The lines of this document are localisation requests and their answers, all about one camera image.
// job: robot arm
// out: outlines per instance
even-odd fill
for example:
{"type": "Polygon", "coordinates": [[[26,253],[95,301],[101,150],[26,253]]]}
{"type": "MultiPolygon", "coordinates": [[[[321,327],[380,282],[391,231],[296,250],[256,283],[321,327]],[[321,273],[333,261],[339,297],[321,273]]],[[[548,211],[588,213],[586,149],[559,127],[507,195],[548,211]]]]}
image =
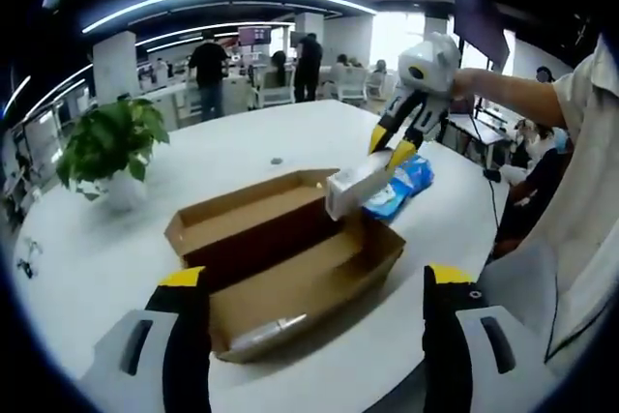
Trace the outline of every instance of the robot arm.
{"type": "Polygon", "coordinates": [[[428,133],[446,114],[460,53],[448,35],[433,33],[405,50],[398,59],[399,84],[374,128],[369,155],[362,165],[327,179],[326,210],[334,220],[352,212],[383,189],[397,166],[411,158],[428,133]],[[393,152],[389,140],[419,107],[393,152]]]}

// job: cable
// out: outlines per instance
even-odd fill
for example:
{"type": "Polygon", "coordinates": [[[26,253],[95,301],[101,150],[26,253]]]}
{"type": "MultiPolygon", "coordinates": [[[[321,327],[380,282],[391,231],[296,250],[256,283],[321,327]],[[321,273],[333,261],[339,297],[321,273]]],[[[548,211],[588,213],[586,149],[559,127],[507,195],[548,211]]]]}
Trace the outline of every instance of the cable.
{"type": "MultiPolygon", "coordinates": [[[[475,118],[473,118],[473,115],[471,113],[468,114],[469,118],[471,119],[471,123],[473,124],[473,128],[475,128],[475,133],[477,134],[478,140],[480,142],[482,142],[482,135],[480,134],[479,130],[477,129],[477,124],[475,123],[475,118]]],[[[490,190],[492,191],[492,211],[494,212],[494,222],[496,223],[496,230],[499,230],[499,216],[496,213],[496,199],[495,194],[494,194],[494,186],[492,185],[492,181],[490,181],[489,179],[486,179],[488,185],[490,186],[490,190]]]]}

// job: open cardboard box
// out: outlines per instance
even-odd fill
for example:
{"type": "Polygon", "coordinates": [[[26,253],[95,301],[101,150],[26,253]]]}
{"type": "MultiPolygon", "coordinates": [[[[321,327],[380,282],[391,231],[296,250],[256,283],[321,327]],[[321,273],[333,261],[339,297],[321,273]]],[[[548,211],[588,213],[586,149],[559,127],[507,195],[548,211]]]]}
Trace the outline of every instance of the open cardboard box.
{"type": "Polygon", "coordinates": [[[325,179],[297,171],[177,212],[165,236],[185,267],[204,266],[217,357],[254,360],[383,281],[404,241],[358,215],[335,222],[325,179]]]}

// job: blue package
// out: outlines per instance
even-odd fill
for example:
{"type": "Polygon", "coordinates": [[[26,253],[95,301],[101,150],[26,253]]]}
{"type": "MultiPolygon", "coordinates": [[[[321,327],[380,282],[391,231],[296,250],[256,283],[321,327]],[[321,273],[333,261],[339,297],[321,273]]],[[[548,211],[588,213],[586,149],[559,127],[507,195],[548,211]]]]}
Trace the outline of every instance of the blue package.
{"type": "Polygon", "coordinates": [[[364,209],[381,220],[391,220],[405,200],[426,189],[434,173],[429,162],[416,155],[396,168],[394,177],[364,204],[364,209]]]}

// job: round table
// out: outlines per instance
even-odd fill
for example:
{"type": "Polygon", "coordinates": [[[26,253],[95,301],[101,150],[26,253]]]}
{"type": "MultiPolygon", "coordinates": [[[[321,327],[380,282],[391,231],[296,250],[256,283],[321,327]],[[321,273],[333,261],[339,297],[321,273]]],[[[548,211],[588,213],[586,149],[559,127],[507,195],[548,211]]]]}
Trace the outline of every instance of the round table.
{"type": "MultiPolygon", "coordinates": [[[[39,274],[28,280],[13,269],[18,295],[52,360],[79,378],[101,336],[128,310],[143,309],[158,282],[180,269],[163,237],[177,209],[293,170],[354,165],[367,154],[377,119],[320,101],[174,132],[148,168],[147,203],[127,214],[111,214],[104,202],[61,187],[46,193],[27,216],[14,257],[27,255],[27,237],[37,241],[39,274]],[[272,165],[273,158],[282,163],[272,165]]],[[[213,358],[213,411],[359,413],[421,363],[423,266],[456,265],[476,279],[496,227],[479,166],[433,142],[420,152],[434,183],[392,223],[407,244],[385,285],[260,362],[213,358]]],[[[494,190],[500,220],[507,185],[494,190]]]]}

